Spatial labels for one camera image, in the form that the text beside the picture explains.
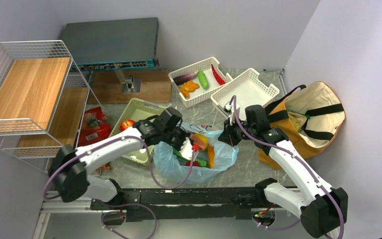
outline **red apple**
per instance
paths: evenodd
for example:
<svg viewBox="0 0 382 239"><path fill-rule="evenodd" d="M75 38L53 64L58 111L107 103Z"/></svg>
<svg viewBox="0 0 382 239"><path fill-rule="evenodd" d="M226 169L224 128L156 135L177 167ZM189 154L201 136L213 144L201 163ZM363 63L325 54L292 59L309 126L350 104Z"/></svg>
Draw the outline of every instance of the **red apple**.
<svg viewBox="0 0 382 239"><path fill-rule="evenodd" d="M127 119L126 121L122 122L120 127L121 132L131 127L133 124L135 124L135 121L132 119Z"/></svg>

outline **white plastic basket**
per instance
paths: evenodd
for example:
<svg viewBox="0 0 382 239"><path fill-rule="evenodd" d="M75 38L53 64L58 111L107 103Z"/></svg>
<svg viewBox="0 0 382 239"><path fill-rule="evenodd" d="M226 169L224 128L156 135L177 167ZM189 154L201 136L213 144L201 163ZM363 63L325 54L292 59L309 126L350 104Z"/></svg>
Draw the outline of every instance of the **white plastic basket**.
<svg viewBox="0 0 382 239"><path fill-rule="evenodd" d="M222 89L211 96L213 106L227 118L229 113L223 109L233 95L236 95L237 104L240 106L239 118L245 120L245 108L251 105L266 106L279 94L279 89L270 84L266 86L258 79L258 73L253 68L244 71Z"/></svg>
<svg viewBox="0 0 382 239"><path fill-rule="evenodd" d="M175 89L175 91L177 91L178 94L180 95L181 101L184 103L186 108L189 108L191 106L194 106L194 105L196 105L198 103L201 103L201 102L203 102L205 100L210 99L210 96L213 95L213 93L217 92L223 86L226 85L225 84L223 86L220 86L219 83L216 81L216 79L214 78L213 72L211 70L211 65L212 64L213 64L214 69L216 70L216 72L219 74L219 76L226 83L232 81L232 77L229 75L229 73L226 73L226 75L224 75L219 70L219 61L216 58L214 58L214 57L207 58L205 60L199 61L197 63L194 63L192 65L180 68L179 70L172 71L171 73L169 73L169 79L171 79L172 86ZM177 77L177 76L182 76L182 75L186 75L188 73L197 72L197 71L203 71L204 72L204 74L205 74L205 76L207 78L207 81L208 81L208 89L204 90L200 86L200 88L196 89L194 92L190 92L190 97L188 99L186 99L182 95L182 93L179 91L178 86L174 82L174 78ZM192 81L195 82L195 83L198 83L200 85L197 76Z"/></svg>
<svg viewBox="0 0 382 239"><path fill-rule="evenodd" d="M133 120L137 122L153 115L160 115L165 109L165 106L157 105L155 103L138 98L132 98L126 106L118 122L116 123L115 127L113 128L112 132L110 133L109 137L112 137L121 132L120 126L125 120ZM149 146L149 150L150 155L153 155L153 146ZM122 157L145 166L149 165L147 154L145 152L135 151L128 153L127 155L123 155Z"/></svg>

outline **gray box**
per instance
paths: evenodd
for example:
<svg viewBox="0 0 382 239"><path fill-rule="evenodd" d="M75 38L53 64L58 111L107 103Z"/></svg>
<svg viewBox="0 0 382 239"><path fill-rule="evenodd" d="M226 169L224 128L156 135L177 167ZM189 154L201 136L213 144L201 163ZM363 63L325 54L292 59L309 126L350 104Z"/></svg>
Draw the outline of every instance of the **gray box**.
<svg viewBox="0 0 382 239"><path fill-rule="evenodd" d="M157 17L68 23L61 35L79 65L156 58Z"/></svg>

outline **black strap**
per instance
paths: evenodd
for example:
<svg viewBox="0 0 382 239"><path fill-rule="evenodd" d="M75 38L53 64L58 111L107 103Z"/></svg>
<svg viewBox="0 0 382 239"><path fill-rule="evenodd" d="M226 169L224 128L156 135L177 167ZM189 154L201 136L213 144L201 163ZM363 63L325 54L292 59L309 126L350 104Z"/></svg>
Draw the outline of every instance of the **black strap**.
<svg viewBox="0 0 382 239"><path fill-rule="evenodd" d="M325 107L321 107L317 109L308 110L305 114L310 117L315 117L315 116L322 116L322 115L327 115L327 114L332 114L332 113L337 113L342 111L343 111L342 104L336 104L336 105L325 106ZM334 135L330 132L318 132L318 131L306 129L308 121L309 120L307 119L305 124L302 126L302 130L305 132L305 134L308 137L319 139L319 140L331 140L333 138Z"/></svg>
<svg viewBox="0 0 382 239"><path fill-rule="evenodd" d="M335 104L331 106L325 106L321 108L308 110L305 114L310 117L313 117L313 116L322 116L322 115L327 115L327 114L332 114L332 113L337 113L342 111L343 111L343 105Z"/></svg>
<svg viewBox="0 0 382 239"><path fill-rule="evenodd" d="M274 108L276 108L276 106L278 106L278 104L280 104L286 97L290 96L294 91L296 91L298 88L301 88L304 89L306 88L307 86L306 85L300 85L300 86L297 86L295 87L295 89L289 91L285 96L283 96L282 98L278 99L277 101L275 102L271 102L268 106L266 106L264 109L266 110L266 114L269 115L270 112L272 112L274 110Z"/></svg>
<svg viewBox="0 0 382 239"><path fill-rule="evenodd" d="M286 110L283 110L283 111L278 111L274 114L271 114L269 116L267 116L267 119L269 120L270 123L273 123L273 122L278 122L280 120L285 120L285 119L288 119L289 116L287 115L287 111Z"/></svg>

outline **blue plastic bag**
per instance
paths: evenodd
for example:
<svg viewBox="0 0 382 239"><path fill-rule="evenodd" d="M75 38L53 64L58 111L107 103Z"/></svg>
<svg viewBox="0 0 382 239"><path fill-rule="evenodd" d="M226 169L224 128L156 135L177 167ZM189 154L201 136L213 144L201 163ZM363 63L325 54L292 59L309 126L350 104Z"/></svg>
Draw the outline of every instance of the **blue plastic bag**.
<svg viewBox="0 0 382 239"><path fill-rule="evenodd" d="M238 157L238 146L232 147L217 140L222 133L221 130L207 131L205 128L188 123L183 123L182 127L187 131L206 136L208 143L214 147L214 168L193 167L188 180L185 182L186 184L211 181L216 174L235 164ZM164 142L155 145L153 161L156 169L164 177L174 182L181 182L190 170L190 167L180 165L172 146Z"/></svg>

